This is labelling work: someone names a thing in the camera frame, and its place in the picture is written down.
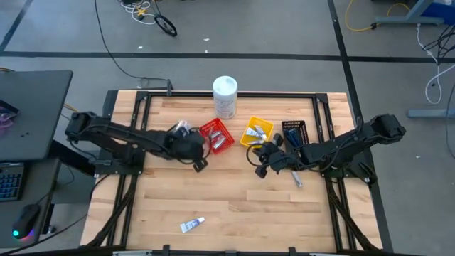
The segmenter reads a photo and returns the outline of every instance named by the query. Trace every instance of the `table leg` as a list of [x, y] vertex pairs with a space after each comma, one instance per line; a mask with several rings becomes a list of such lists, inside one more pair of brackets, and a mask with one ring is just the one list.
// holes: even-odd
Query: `table leg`
[[54, 206], [55, 205], [53, 203], [51, 203], [49, 205], [49, 210], [48, 210], [48, 213], [45, 216], [45, 220], [44, 220], [43, 231], [41, 232], [41, 234], [43, 234], [43, 235], [48, 234], [49, 226], [50, 226], [50, 219], [52, 218], [52, 213], [54, 211]]
[[[446, 118], [446, 110], [408, 110], [408, 118]], [[448, 118], [455, 118], [455, 109], [449, 109]]]
[[419, 0], [406, 16], [376, 17], [378, 23], [443, 23], [443, 18], [421, 17], [433, 0]]

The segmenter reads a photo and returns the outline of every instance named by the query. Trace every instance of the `floor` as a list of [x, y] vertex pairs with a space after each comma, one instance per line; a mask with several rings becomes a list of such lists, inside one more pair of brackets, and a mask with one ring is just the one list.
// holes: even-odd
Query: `floor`
[[[417, 44], [415, 26], [383, 25], [375, 31], [352, 32], [343, 20], [349, 0], [334, 2], [365, 120], [391, 113], [407, 129], [400, 143], [372, 148], [394, 251], [450, 255], [455, 250], [455, 172], [445, 144], [445, 123], [408, 119], [406, 112], [445, 107], [455, 71], [441, 77], [443, 99], [439, 106], [430, 106], [424, 86], [436, 71], [434, 64], [420, 63], [426, 53]], [[29, 3], [4, 52], [0, 49], [0, 66], [72, 70], [66, 102], [98, 114], [107, 90], [144, 86], [121, 73], [103, 54], [92, 1], [0, 1], [0, 35], [10, 31], [23, 5]], [[392, 3], [355, 1], [350, 25], [367, 26], [375, 16], [384, 16]], [[165, 35], [157, 26], [133, 21], [117, 1], [98, 0], [98, 8], [109, 49], [121, 53], [123, 58], [117, 61], [134, 75], [170, 78], [174, 87], [182, 90], [209, 90], [214, 78], [231, 75], [241, 90], [349, 92], [327, 1], [165, 0], [160, 2], [160, 9], [177, 26], [176, 38]], [[392, 15], [404, 14], [406, 10], [400, 6], [392, 11]], [[422, 42], [433, 41], [444, 28], [422, 26]], [[223, 58], [213, 53], [256, 55]], [[393, 61], [399, 57], [409, 58]], [[153, 82], [148, 86], [163, 85]], [[436, 95], [435, 87], [431, 88], [430, 96]], [[62, 143], [66, 122], [60, 120], [55, 135]], [[83, 148], [95, 149], [89, 144]], [[76, 180], [75, 186], [82, 184], [86, 190], [93, 185], [93, 180], [84, 176], [77, 175]], [[66, 197], [59, 198], [65, 202]], [[76, 204], [59, 205], [53, 224], [65, 227], [86, 213], [87, 207], [83, 197]], [[31, 251], [76, 247], [83, 225], [79, 223]]]

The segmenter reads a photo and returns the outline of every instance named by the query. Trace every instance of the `yellow object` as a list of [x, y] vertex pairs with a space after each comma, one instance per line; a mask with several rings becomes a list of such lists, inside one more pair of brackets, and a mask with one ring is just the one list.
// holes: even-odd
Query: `yellow object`
[[[344, 24], [346, 25], [346, 28], [348, 28], [350, 31], [355, 31], [355, 32], [369, 31], [370, 29], [373, 28], [372, 26], [369, 26], [367, 28], [351, 28], [349, 26], [349, 24], [348, 24], [348, 12], [349, 12], [349, 8], [353, 4], [353, 2], [354, 2], [354, 0], [350, 0], [348, 8], [346, 9], [346, 12], [344, 13]], [[395, 6], [399, 6], [399, 5], [405, 7], [408, 11], [411, 11], [411, 9], [406, 4], [397, 3], [397, 4], [393, 4], [389, 8], [389, 10], [387, 11], [387, 17], [390, 15], [390, 12], [391, 12], [392, 8], [395, 7]]]
[[73, 112], [79, 112], [75, 107], [69, 105], [68, 103], [63, 104], [64, 108], [67, 108]]
[[250, 121], [248, 122], [247, 127], [245, 128], [245, 131], [243, 132], [242, 138], [240, 139], [240, 143], [243, 146], [250, 146], [250, 142], [257, 141], [258, 137], [246, 135], [248, 127], [252, 129], [256, 129], [255, 125], [261, 126], [261, 128], [264, 130], [265, 134], [267, 135], [267, 141], [270, 138], [270, 134], [272, 134], [273, 131], [273, 124], [271, 122], [265, 121], [263, 119], [260, 119], [259, 117], [251, 117]]
[[143, 16], [146, 13], [147, 13], [147, 9], [139, 9], [139, 12], [137, 13], [137, 16]]

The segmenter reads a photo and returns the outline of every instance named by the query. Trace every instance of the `computer mouse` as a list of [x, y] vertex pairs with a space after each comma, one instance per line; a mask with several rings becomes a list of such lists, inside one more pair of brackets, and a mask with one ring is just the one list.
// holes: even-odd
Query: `computer mouse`
[[35, 225], [36, 218], [40, 213], [40, 206], [37, 204], [31, 204], [24, 206], [21, 210], [20, 216], [13, 224], [13, 236], [16, 239], [26, 237]]

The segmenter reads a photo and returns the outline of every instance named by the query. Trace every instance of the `yellow cable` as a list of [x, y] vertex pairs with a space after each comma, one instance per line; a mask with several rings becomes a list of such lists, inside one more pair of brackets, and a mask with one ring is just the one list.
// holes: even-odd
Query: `yellow cable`
[[77, 109], [75, 109], [73, 106], [69, 105], [68, 103], [63, 104], [63, 106], [71, 111], [79, 112]]
[[[349, 5], [348, 5], [348, 8], [346, 9], [346, 12], [344, 13], [344, 23], [346, 25], [346, 28], [348, 28], [350, 31], [355, 31], [355, 32], [364, 32], [364, 31], [369, 31], [370, 29], [372, 29], [373, 27], [372, 26], [369, 26], [367, 28], [351, 28], [348, 24], [348, 13], [349, 13], [349, 9], [350, 9], [350, 6], [353, 4], [354, 0], [350, 0], [349, 1]], [[389, 10], [387, 11], [387, 17], [390, 15], [390, 12], [391, 10], [393, 9], [393, 7], [395, 6], [403, 6], [405, 7], [408, 11], [411, 11], [411, 9], [406, 5], [406, 4], [403, 4], [403, 3], [397, 3], [397, 4], [393, 4]]]

